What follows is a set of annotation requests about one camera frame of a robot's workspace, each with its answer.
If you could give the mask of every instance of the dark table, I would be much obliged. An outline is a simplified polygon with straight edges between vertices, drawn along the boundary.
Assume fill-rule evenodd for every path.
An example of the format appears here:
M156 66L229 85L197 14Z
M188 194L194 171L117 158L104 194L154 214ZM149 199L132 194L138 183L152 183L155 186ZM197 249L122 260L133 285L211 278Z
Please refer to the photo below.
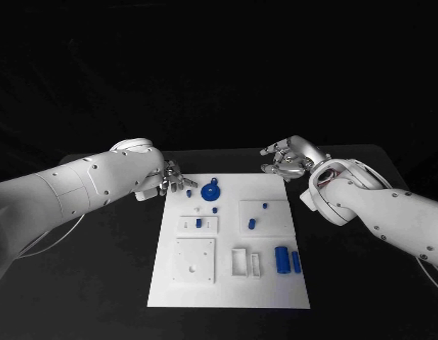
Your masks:
M376 145L321 148L406 188ZM272 162L259 150L164 154L184 173L257 173ZM305 189L307 178L286 184L311 310L148 308L165 197L129 195L86 216L50 251L14 263L0 282L0 339L438 339L438 290L415 258L359 218L343 227L327 222L299 200Z

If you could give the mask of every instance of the blue object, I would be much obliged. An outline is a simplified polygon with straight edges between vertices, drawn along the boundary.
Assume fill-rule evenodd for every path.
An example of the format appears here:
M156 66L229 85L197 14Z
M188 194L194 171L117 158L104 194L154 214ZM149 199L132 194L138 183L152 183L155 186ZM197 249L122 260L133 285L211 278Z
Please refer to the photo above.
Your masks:
M299 274L301 264L299 264L299 254L296 251L292 252L292 264L294 264L294 271Z
M289 251L286 246L278 246L275 248L275 260L278 262L278 273L291 273L291 263L289 263Z
M210 184L206 184L201 188L201 197L208 201L213 202L217 200L221 195L220 187L217 186L217 178L214 177Z

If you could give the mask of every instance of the white rectangular piece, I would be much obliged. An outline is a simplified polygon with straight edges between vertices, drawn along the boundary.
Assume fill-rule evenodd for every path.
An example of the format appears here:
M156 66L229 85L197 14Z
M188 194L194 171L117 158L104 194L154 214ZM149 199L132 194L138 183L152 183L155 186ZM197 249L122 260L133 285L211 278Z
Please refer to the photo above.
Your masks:
M247 250L232 249L232 275L247 277Z
M201 227L197 228L197 219L201 219ZM217 235L217 217L216 216L182 216L178 219L177 233L190 235Z
M257 254L252 254L252 278L260 278L260 259Z
M250 219L255 228L249 228ZM244 200L240 202L240 232L243 237L295 237L288 200Z
M185 174L184 176L198 183L198 187L190 188L190 198L185 190L167 194L148 307L309 309L304 272L281 275L275 264L278 246L288 247L289 251L299 248L295 236L244 237L240 233L240 201L256 200L262 204L286 201L282 177L275 174ZM207 202L201 198L201 187L211 183L213 177L219 180L221 196L216 201ZM213 208L217 208L217 214L213 214ZM178 235L177 224L181 216L200 218L200 215L216 216L220 222L217 236L213 235L216 238L214 284L175 283L172 275L177 238L207 237L198 234ZM286 212L285 218L292 220L291 211ZM242 279L232 275L232 249L247 250L249 277L250 253L257 254L260 279Z
M214 283L214 239L177 239L174 247L175 283Z

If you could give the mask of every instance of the blue block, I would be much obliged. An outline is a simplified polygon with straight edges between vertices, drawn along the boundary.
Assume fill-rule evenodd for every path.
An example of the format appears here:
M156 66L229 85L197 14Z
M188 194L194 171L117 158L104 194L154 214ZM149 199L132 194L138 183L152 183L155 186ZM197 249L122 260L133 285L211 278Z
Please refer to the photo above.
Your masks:
M292 264L294 264L294 271L299 274L301 273L301 263L299 263L299 254L296 251L292 252Z
M289 251L286 246L278 246L275 248L275 260L278 262L278 273L291 273Z

